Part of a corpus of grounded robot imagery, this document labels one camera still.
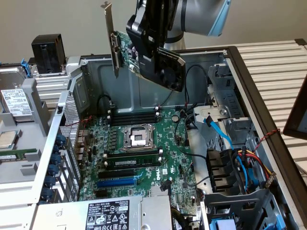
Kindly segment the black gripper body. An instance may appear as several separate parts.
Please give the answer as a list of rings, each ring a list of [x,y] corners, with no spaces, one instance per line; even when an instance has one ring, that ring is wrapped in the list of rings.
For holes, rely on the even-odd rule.
[[[172,30],[178,0],[147,0],[145,21],[151,32],[166,33]]]

